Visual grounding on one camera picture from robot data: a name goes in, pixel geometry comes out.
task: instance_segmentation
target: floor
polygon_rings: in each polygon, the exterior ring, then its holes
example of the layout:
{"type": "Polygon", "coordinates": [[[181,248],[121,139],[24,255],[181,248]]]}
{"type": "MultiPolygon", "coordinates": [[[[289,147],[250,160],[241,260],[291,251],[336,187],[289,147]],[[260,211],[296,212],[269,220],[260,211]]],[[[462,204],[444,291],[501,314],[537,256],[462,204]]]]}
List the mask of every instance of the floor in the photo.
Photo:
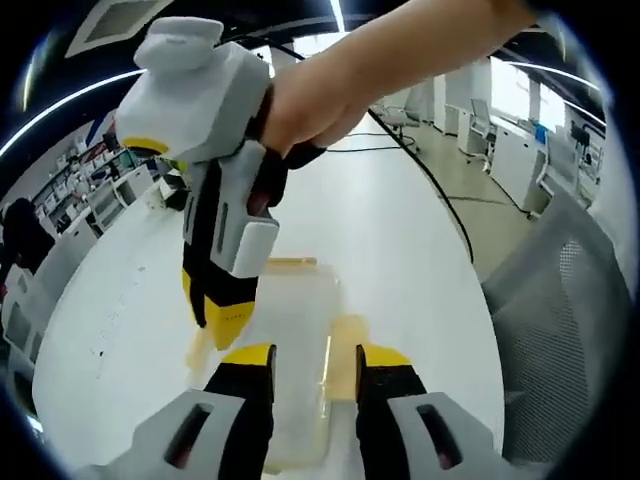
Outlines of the floor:
{"type": "Polygon", "coordinates": [[[451,200],[471,238],[479,279],[487,278],[527,236],[535,220],[528,220],[482,171],[483,163],[458,150],[457,139],[429,125],[406,128],[416,139],[420,158],[451,200]]]}

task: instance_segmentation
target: ceiling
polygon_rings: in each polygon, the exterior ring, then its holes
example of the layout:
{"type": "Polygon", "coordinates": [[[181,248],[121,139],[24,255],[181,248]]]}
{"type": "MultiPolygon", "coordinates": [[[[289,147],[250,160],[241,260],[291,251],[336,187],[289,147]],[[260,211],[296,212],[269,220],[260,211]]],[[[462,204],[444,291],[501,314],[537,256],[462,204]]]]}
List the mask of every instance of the ceiling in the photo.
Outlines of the ceiling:
{"type": "MultiPolygon", "coordinates": [[[[3,59],[0,79],[3,107],[0,146],[31,118],[61,98],[137,68],[132,61],[133,53],[146,28],[128,40],[65,58],[79,26],[96,3],[97,0],[21,0],[12,3],[11,23],[19,25],[15,29],[19,34],[9,31],[13,29],[0,33],[3,45],[11,52],[10,58],[3,59]],[[23,87],[29,68],[30,88],[25,108],[23,87]]],[[[402,0],[340,0],[347,31],[402,3],[402,0]]],[[[337,31],[330,0],[174,0],[158,16],[173,15],[221,20],[225,23],[227,36],[259,32],[282,42],[298,36],[337,31]]],[[[497,56],[577,74],[570,55],[563,54],[557,40],[545,33],[521,33],[507,42],[497,56]]],[[[598,102],[579,83],[539,71],[528,73],[567,100],[603,118],[598,102]]],[[[115,108],[134,80],[135,77],[114,82],[69,102],[16,142],[0,158],[0,198],[58,139],[115,108]]]]}

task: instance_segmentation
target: hand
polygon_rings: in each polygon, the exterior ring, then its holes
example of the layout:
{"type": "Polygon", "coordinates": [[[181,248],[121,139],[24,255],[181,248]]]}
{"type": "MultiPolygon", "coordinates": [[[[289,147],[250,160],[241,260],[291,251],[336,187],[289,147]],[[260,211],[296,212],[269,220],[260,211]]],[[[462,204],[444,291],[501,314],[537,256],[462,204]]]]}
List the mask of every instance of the hand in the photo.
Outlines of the hand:
{"type": "Polygon", "coordinates": [[[349,133],[368,107],[349,77],[328,52],[279,71],[262,143],[285,157],[296,143],[324,147],[349,133]]]}

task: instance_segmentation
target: transparent plastic container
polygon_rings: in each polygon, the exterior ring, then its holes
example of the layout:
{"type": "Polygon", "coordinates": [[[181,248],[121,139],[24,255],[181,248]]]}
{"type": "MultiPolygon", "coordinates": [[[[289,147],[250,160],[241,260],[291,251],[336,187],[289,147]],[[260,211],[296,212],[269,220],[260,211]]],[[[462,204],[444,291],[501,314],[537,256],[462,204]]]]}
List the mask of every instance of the transparent plastic container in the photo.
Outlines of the transparent plastic container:
{"type": "Polygon", "coordinates": [[[276,345],[274,430],[266,472],[314,466],[325,455],[328,336],[331,321],[340,313],[340,284],[330,267],[313,259],[271,259],[260,277],[255,311],[232,347],[217,352],[205,331],[197,334],[188,358],[190,383],[196,388],[206,385],[232,349],[276,345]]]}

